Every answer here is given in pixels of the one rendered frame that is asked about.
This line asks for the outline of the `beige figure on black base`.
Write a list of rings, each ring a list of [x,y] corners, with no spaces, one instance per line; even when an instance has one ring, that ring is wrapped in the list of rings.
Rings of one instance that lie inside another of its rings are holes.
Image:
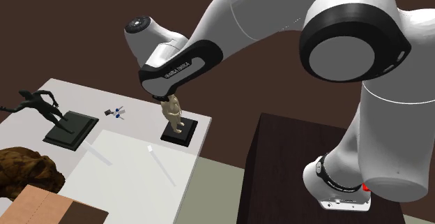
[[[167,101],[161,101],[162,114],[168,121],[160,139],[165,142],[189,147],[198,121],[182,117],[182,109],[177,97],[172,94]]]

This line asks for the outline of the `dark brown robot stand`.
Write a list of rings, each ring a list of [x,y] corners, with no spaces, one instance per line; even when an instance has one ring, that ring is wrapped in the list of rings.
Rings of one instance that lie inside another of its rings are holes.
[[[372,196],[368,211],[325,210],[303,183],[304,167],[345,129],[261,114],[245,164],[236,224],[406,224],[397,202]]]

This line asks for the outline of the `small blue and white object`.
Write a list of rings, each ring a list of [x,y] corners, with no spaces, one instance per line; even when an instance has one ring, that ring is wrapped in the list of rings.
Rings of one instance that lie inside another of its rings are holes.
[[[123,120],[122,114],[124,114],[124,113],[125,113],[125,110],[123,109],[123,106],[118,107],[115,110],[108,109],[108,110],[104,111],[105,116],[112,115],[115,118],[122,119],[122,120]]]

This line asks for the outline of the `black figure on dark base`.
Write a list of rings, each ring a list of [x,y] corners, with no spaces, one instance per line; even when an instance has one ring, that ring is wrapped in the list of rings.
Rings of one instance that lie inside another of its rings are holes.
[[[46,120],[54,124],[43,138],[43,142],[48,144],[76,151],[99,122],[99,118],[78,112],[68,111],[63,114],[51,91],[30,92],[21,89],[19,94],[24,98],[19,105],[14,108],[0,106],[0,111],[17,113],[25,108],[35,109]]]

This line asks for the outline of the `brown lumpy object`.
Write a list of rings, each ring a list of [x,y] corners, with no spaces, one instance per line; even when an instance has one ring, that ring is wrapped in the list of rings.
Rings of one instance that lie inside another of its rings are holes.
[[[65,182],[50,157],[25,147],[0,149],[0,197],[14,201],[27,185],[58,193]]]

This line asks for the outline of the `brown cardboard box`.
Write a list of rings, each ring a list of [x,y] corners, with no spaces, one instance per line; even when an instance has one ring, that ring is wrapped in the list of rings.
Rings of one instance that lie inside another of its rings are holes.
[[[27,185],[0,216],[0,224],[104,224],[109,213]]]

